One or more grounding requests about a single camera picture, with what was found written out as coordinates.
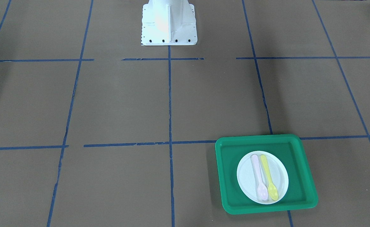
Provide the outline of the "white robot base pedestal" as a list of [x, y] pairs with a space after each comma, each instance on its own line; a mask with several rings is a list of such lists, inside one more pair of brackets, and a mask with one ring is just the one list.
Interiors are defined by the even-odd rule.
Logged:
[[196, 45], [195, 7], [188, 0], [150, 0], [142, 7], [141, 45]]

